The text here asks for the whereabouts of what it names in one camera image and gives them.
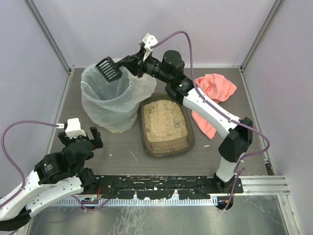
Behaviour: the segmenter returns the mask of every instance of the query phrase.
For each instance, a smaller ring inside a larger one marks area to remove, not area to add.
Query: gray floor
[[[226,213],[214,206],[49,207],[28,235],[287,235],[277,196],[238,196]]]
[[[91,126],[97,126],[89,119],[81,103],[80,80],[83,69],[76,69],[67,94],[60,122],[69,118],[79,118],[82,128],[88,130]],[[238,69],[195,69],[195,76],[204,76],[206,73],[220,73],[232,81],[237,90],[233,96],[220,105],[231,113],[244,118],[252,119],[251,110],[244,89],[244,85]],[[156,92],[165,92],[165,84],[158,82]],[[85,167],[92,168],[96,174],[154,174],[154,175],[213,175],[220,163],[218,147],[222,138],[216,134],[213,140],[209,140],[193,123],[196,136],[195,147],[187,153],[172,156],[154,158],[146,155],[143,151],[138,127],[138,121],[134,126],[121,134],[113,134],[106,129],[97,126],[101,133],[104,147],[94,152],[94,157],[85,163]],[[53,151],[63,148],[60,141],[55,137],[52,146]],[[257,135],[249,152],[260,149]],[[243,175],[267,175],[263,156],[254,156],[245,159],[242,167],[246,168]]]

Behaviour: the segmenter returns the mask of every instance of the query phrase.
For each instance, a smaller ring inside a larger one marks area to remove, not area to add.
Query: pink towel
[[[237,87],[220,74],[206,74],[204,77],[199,77],[195,80],[198,87],[214,102],[227,100]],[[192,118],[200,128],[200,130],[211,140],[215,136],[216,129],[203,119],[199,114],[192,111]]]

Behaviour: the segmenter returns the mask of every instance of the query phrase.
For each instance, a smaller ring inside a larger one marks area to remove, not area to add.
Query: metal pole
[[[276,0],[275,3],[273,4],[271,10],[269,11],[268,16],[266,17],[260,32],[258,33],[258,36],[255,38],[250,51],[248,52],[248,55],[246,56],[243,65],[241,66],[241,70],[245,71],[250,59],[252,58],[256,48],[259,46],[261,40],[264,38],[266,32],[268,31],[271,23],[273,22],[274,17],[277,15],[280,7],[283,5],[285,0]]]
[[[31,11],[31,13],[33,14],[36,22],[38,23],[39,27],[41,28],[42,32],[44,33],[44,35],[46,36],[48,42],[50,43],[50,45],[52,46],[52,49],[54,50],[54,52],[56,53],[57,57],[60,59],[62,65],[64,66],[65,70],[69,73],[70,72],[70,68],[71,65],[69,65],[66,62],[66,59],[64,58],[64,56],[62,55],[62,52],[60,50],[60,48],[58,47],[58,45],[56,44],[50,30],[48,29],[47,25],[45,24],[41,14],[39,13],[36,5],[34,4],[33,0],[24,0],[24,2],[26,3],[26,5],[28,6],[29,10]]]

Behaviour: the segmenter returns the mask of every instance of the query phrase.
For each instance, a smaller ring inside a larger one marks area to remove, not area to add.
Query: brown tray
[[[171,140],[171,141],[161,141],[161,142],[150,142],[147,139],[147,132],[144,120],[144,111],[143,106],[146,104],[150,104],[151,102],[157,100],[170,100],[173,101],[167,94],[155,94],[152,95],[150,98],[142,101],[140,103],[138,109],[138,120],[139,120],[139,129],[141,135],[141,141],[144,151],[153,157],[163,157],[163,156],[172,156],[179,153],[184,153],[189,151],[195,146],[195,134],[192,129],[190,115],[186,107],[179,105],[181,112],[185,118],[185,124],[188,131],[188,135],[185,137],[181,137],[179,139]]]

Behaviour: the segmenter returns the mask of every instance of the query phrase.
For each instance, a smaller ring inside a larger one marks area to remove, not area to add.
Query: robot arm
[[[194,110],[212,124],[220,135],[224,138],[219,153],[222,156],[220,166],[214,175],[215,186],[223,191],[232,185],[234,179],[234,170],[239,158],[248,150],[252,143],[252,131],[241,127],[216,112],[211,106],[197,93],[194,87],[184,73],[185,63],[181,59],[179,52],[168,50],[164,53],[162,61],[152,57],[153,46],[157,43],[154,36],[147,34],[140,43],[140,51],[134,55],[126,56],[117,63],[114,63],[110,57],[100,61],[96,67],[108,82],[115,81],[121,77],[121,66],[126,67],[133,75],[141,77],[144,73],[151,75],[158,80],[165,82],[165,91],[172,100],[179,104]],[[208,98],[202,91],[201,94],[210,104],[219,111],[226,114],[231,120],[241,122],[252,127],[252,121],[249,118],[240,119],[230,114],[221,106]]]
[[[58,135],[65,145],[63,151],[44,156],[26,178],[24,188],[20,184],[0,199],[0,231],[18,229],[56,202],[96,188],[97,179],[91,169],[84,168],[84,163],[93,157],[93,150],[103,147],[100,133],[91,127],[94,139],[90,140],[78,118],[69,119],[64,128]],[[22,191],[7,202],[20,189]]]

